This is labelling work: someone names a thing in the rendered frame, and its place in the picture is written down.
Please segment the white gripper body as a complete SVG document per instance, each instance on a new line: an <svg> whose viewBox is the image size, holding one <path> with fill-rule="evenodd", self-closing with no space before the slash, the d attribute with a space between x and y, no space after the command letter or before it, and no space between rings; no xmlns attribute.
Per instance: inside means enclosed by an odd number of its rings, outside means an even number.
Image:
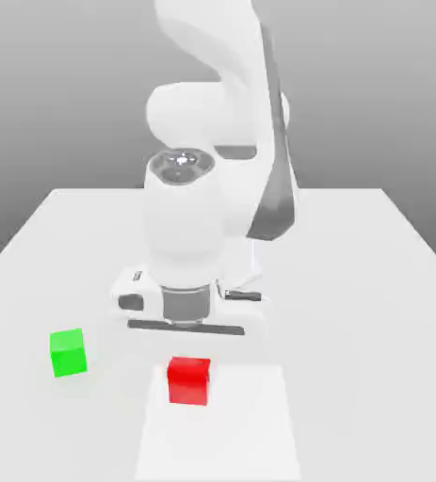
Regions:
<svg viewBox="0 0 436 482"><path fill-rule="evenodd" d="M114 308L114 320L125 321L129 329L145 329L183 333L262 337L267 333L266 318L250 301L225 300L215 306L215 312L200 323L170 323L164 319L145 318L141 312Z"/></svg>

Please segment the small red cube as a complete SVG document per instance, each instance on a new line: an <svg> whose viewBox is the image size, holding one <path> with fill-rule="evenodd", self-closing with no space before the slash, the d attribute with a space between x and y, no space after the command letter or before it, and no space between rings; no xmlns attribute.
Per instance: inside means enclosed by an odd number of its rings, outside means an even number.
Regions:
<svg viewBox="0 0 436 482"><path fill-rule="evenodd" d="M210 364L209 359L173 357L167 368L170 403L206 406Z"/></svg>

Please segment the small green cube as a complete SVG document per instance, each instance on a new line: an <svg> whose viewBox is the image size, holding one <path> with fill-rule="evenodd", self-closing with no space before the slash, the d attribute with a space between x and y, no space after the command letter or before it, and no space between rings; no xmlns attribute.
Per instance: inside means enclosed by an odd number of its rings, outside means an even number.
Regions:
<svg viewBox="0 0 436 482"><path fill-rule="evenodd" d="M55 331L50 334L50 356L56 378L85 373L87 355L81 329Z"/></svg>

